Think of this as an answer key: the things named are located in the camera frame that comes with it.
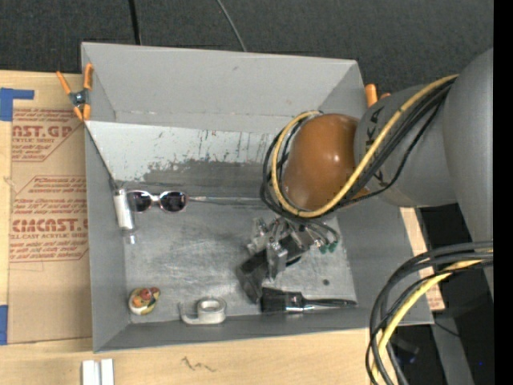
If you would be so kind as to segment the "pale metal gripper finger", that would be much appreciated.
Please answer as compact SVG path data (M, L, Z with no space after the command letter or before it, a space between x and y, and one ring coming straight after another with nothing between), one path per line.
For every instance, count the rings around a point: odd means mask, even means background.
M274 281L286 268L288 250L279 241L270 241L266 245L269 279Z
M257 254L275 241L275 221L265 222L263 217L252 220L252 231L247 250L251 255Z

